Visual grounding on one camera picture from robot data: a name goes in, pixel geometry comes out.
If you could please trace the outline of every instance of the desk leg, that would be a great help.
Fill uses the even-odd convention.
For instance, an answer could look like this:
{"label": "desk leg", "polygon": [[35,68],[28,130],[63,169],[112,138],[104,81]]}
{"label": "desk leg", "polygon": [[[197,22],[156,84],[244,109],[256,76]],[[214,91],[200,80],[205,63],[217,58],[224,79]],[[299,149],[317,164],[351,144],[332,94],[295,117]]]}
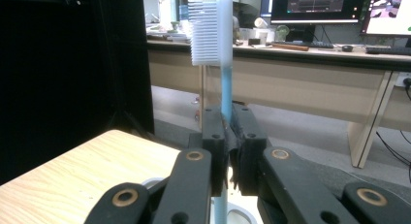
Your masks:
{"label": "desk leg", "polygon": [[387,71],[381,81],[374,105],[365,123],[348,124],[348,142],[351,150],[351,162],[354,167],[363,168],[371,149],[372,141],[387,107],[398,73]]}

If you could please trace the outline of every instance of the wooden table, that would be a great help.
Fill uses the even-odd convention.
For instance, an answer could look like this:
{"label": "wooden table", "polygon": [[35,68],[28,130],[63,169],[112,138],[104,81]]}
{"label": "wooden table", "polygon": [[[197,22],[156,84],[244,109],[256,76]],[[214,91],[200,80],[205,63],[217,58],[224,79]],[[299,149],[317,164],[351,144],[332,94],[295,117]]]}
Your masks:
{"label": "wooden table", "polygon": [[166,177],[177,155],[175,149],[109,131],[3,184],[0,223],[83,223],[108,189]]}

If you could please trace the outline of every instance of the white bristles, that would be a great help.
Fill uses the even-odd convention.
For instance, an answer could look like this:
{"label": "white bristles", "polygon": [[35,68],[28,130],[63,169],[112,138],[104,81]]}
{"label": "white bristles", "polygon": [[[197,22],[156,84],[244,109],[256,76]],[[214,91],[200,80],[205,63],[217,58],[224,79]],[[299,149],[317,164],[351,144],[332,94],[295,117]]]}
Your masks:
{"label": "white bristles", "polygon": [[194,66],[219,65],[217,0],[188,0]]}

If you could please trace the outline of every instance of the monitor stand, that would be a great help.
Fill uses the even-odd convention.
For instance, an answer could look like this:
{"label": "monitor stand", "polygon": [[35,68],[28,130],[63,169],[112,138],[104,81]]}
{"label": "monitor stand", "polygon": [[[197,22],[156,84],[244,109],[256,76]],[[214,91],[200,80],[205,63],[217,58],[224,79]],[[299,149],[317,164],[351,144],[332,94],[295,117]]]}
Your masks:
{"label": "monitor stand", "polygon": [[411,38],[408,38],[407,43],[405,44],[406,48],[411,48]]}
{"label": "monitor stand", "polygon": [[309,42],[314,40],[315,25],[287,25],[290,33],[287,35],[286,42]]}

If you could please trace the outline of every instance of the table surface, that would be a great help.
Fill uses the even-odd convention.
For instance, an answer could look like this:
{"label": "table surface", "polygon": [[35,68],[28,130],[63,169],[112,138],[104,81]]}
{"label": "table surface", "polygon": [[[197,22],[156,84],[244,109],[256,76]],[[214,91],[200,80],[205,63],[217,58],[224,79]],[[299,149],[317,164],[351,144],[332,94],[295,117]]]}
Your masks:
{"label": "table surface", "polygon": [[[166,41],[147,42],[148,49],[151,50],[190,52],[190,44]],[[369,46],[360,45],[353,45],[352,52],[344,52],[341,51],[343,45],[335,44],[333,49],[310,48],[309,51],[301,51],[284,48],[252,48],[245,42],[242,46],[233,46],[233,57],[411,72],[410,56],[367,54],[365,53],[365,47]]]}
{"label": "table surface", "polygon": [[83,223],[123,182],[170,174],[178,151],[120,131],[62,154],[0,187],[0,223]]}

